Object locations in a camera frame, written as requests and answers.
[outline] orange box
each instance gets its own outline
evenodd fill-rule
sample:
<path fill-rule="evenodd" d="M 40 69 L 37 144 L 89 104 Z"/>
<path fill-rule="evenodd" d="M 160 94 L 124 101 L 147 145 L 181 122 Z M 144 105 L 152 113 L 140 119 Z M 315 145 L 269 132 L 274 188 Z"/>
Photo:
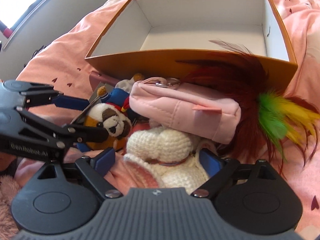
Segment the orange box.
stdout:
<path fill-rule="evenodd" d="M 209 40 L 247 47 L 284 91 L 298 66 L 288 33 L 272 0 L 128 0 L 85 60 L 101 73 L 130 79 L 181 78 L 194 65 L 179 60 L 216 59 L 229 53 Z"/>

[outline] pink zipper pouch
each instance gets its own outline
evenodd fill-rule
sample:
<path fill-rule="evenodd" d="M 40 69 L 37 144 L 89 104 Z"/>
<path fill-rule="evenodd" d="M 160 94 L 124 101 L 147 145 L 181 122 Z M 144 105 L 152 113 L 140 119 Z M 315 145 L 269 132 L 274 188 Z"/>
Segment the pink zipper pouch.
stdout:
<path fill-rule="evenodd" d="M 216 90 L 160 77 L 135 82 L 129 104 L 154 122 L 222 144 L 230 143 L 241 117 L 238 103 Z"/>

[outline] feather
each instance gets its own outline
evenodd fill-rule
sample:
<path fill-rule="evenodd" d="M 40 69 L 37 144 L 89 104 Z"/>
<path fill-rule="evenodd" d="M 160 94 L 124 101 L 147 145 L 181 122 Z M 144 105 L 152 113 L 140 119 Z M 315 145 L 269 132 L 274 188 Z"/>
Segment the feather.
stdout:
<path fill-rule="evenodd" d="M 275 99 L 273 94 L 259 95 L 259 124 L 267 139 L 275 145 L 285 159 L 280 141 L 286 136 L 288 127 L 284 121 L 284 115 L 278 110 Z"/>
<path fill-rule="evenodd" d="M 289 138 L 302 152 L 305 161 L 307 144 L 305 150 L 303 150 L 302 145 L 308 143 L 308 132 L 316 137 L 317 143 L 317 129 L 314 123 L 320 120 L 320 114 L 314 112 L 315 109 L 312 111 L 312 107 L 309 107 L 309 110 L 272 92 L 261 94 L 259 102 L 259 123 L 268 139 L 270 139 L 283 156 L 283 150 L 278 142 L 284 137 Z M 296 128 L 305 131 L 306 142 L 303 141 L 302 135 Z"/>
<path fill-rule="evenodd" d="M 279 165 L 282 171 L 285 156 L 282 139 L 287 137 L 296 144 L 306 162 L 308 136 L 316 137 L 315 122 L 320 119 L 316 107 L 305 100 L 287 96 L 286 98 L 267 87 L 268 73 L 260 61 L 245 47 L 223 41 L 210 41 L 232 51 L 227 57 L 221 51 L 212 51 L 214 60 L 181 60 L 185 64 L 198 65 L 182 82 L 205 86 L 223 93 L 235 100 L 241 108 L 241 119 L 236 127 L 231 157 L 241 157 L 244 161 L 255 161 L 263 141 L 268 148 L 269 161 L 278 150 L 282 156 Z M 311 159 L 316 146 L 309 157 Z"/>
<path fill-rule="evenodd" d="M 248 50 L 243 45 L 237 45 L 237 44 L 234 44 L 234 43 L 221 41 L 221 40 L 211 40 L 210 42 L 212 42 L 214 44 L 217 44 L 220 47 L 223 47 L 224 49 L 230 50 L 230 51 L 233 51 L 233 52 L 253 54 L 250 50 Z"/>

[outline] stuffed panda toy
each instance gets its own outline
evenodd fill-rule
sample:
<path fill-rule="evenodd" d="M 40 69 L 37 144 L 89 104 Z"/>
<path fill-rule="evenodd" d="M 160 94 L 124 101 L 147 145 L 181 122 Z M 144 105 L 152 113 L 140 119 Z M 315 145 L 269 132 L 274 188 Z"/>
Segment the stuffed panda toy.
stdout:
<path fill-rule="evenodd" d="M 132 122 L 137 116 L 129 107 L 129 93 L 126 91 L 115 88 L 103 96 L 101 96 L 101 91 L 98 91 L 98 96 L 102 103 L 97 103 L 89 109 L 83 125 L 104 127 L 108 130 L 109 136 L 102 143 L 77 144 L 78 149 L 82 152 L 104 150 L 108 147 L 113 147 L 115 150 L 123 148 L 132 130 Z"/>

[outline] fuzzy pink fabric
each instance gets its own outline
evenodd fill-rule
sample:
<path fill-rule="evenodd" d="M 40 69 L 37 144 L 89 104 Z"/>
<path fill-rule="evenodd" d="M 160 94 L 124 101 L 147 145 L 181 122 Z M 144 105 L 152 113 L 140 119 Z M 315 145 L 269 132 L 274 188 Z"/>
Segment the fuzzy pink fabric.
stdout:
<path fill-rule="evenodd" d="M 0 239 L 9 240 L 18 233 L 10 213 L 12 199 L 19 192 L 19 184 L 9 176 L 0 178 Z"/>

